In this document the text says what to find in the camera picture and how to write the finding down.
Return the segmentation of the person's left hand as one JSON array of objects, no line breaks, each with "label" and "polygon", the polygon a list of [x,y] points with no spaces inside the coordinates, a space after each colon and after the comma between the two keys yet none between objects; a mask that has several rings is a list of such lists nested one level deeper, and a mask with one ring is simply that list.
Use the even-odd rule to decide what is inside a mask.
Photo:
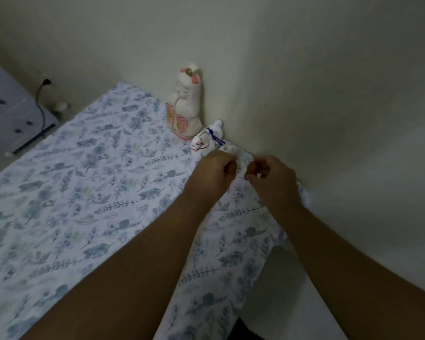
[{"label": "person's left hand", "polygon": [[213,152],[203,157],[189,177],[182,196],[192,206],[211,209],[227,192],[233,181],[217,181],[213,173]]}]

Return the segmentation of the person's right hand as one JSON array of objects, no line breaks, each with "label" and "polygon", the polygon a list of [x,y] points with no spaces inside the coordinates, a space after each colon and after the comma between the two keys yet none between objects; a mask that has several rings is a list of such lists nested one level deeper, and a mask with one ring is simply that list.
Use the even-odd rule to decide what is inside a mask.
[{"label": "person's right hand", "polygon": [[292,219],[305,211],[295,171],[272,155],[271,172],[266,179],[251,178],[250,184],[258,197],[278,222]]}]

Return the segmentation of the white blue floral cloth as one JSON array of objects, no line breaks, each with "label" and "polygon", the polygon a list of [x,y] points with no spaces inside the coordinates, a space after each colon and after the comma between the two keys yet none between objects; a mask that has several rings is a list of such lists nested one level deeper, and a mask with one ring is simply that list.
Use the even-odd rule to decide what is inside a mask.
[{"label": "white blue floral cloth", "polygon": [[[226,340],[286,234],[244,170],[198,229],[154,340]],[[18,340],[153,222],[200,158],[150,94],[120,83],[0,173],[0,340]]]}]

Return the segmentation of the person's left forearm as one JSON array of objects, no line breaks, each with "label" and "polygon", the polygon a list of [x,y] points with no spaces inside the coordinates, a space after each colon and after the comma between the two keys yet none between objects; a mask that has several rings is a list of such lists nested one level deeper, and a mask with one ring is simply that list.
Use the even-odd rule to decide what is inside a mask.
[{"label": "person's left forearm", "polygon": [[152,340],[198,227],[217,200],[206,192],[183,192],[21,340]]}]

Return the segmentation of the person's right forearm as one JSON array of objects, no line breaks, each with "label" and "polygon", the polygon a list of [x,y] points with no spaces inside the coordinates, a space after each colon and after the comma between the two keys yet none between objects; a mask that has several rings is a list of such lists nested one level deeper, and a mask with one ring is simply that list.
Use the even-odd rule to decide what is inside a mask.
[{"label": "person's right forearm", "polygon": [[267,205],[350,340],[425,340],[425,291],[366,256],[302,205]]}]

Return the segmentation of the white cat figurine pink flowers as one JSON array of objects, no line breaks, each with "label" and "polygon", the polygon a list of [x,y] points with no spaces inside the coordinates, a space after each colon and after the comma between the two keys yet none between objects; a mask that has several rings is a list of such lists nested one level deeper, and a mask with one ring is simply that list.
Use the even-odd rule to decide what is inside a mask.
[{"label": "white cat figurine pink flowers", "polygon": [[165,103],[166,124],[183,141],[192,140],[203,127],[199,115],[201,87],[200,70],[189,63],[178,73],[174,90]]}]

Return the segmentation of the black clothing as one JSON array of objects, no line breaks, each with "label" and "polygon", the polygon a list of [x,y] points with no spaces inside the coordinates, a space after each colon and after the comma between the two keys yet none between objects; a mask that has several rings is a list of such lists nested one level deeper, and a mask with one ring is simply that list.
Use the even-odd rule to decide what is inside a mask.
[{"label": "black clothing", "polygon": [[238,318],[227,340],[264,340],[256,333],[249,330],[241,318]]}]

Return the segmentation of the white drawer cabinet dark knobs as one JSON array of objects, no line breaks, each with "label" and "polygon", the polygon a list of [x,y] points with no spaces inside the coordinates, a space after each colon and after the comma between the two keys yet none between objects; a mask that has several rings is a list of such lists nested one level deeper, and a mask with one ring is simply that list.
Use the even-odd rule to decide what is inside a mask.
[{"label": "white drawer cabinet dark knobs", "polygon": [[0,67],[0,148],[13,154],[56,125],[58,119]]}]

